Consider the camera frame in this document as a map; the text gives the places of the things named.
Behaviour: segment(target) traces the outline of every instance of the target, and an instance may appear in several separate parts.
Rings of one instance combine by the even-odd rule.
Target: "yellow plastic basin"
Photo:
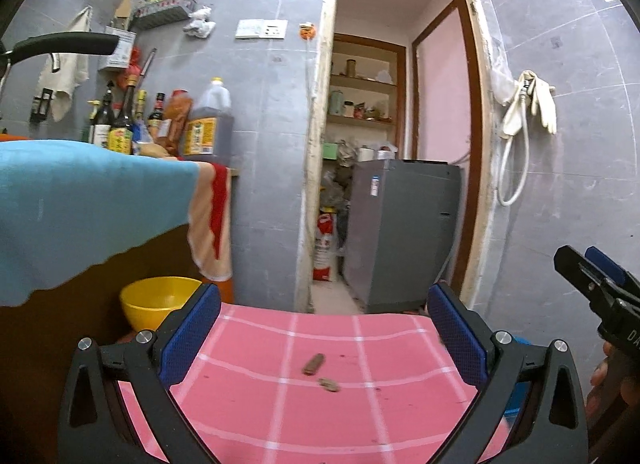
[[[199,285],[181,276],[147,278],[127,285],[120,292],[120,303],[134,330],[156,330],[172,310],[187,303]]]

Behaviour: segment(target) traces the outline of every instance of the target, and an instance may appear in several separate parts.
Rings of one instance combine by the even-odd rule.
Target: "human hand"
[[[602,387],[609,370],[609,359],[616,351],[616,348],[608,341],[605,341],[602,351],[605,353],[606,359],[598,365],[591,376],[591,386],[593,388],[589,392],[585,403],[587,417],[594,415],[600,406]],[[620,396],[629,406],[635,406],[640,403],[640,381],[637,377],[627,376],[622,379]]]

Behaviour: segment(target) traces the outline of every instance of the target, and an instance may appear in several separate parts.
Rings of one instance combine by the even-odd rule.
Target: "gray washing machine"
[[[356,164],[343,273],[366,312],[424,304],[453,245],[460,181],[445,162]]]

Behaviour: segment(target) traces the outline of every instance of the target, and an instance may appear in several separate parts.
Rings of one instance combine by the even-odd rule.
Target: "light blue tablecloth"
[[[0,142],[0,305],[186,224],[197,176],[82,142]]]

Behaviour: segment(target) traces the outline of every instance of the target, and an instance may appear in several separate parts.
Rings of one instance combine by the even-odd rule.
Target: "pink tablecloth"
[[[301,373],[322,352],[314,377]],[[328,392],[318,378],[342,387]],[[164,458],[128,383],[149,453]],[[172,394],[223,464],[424,464],[476,390],[425,317],[315,316],[223,304]],[[501,423],[484,457],[502,447]]]

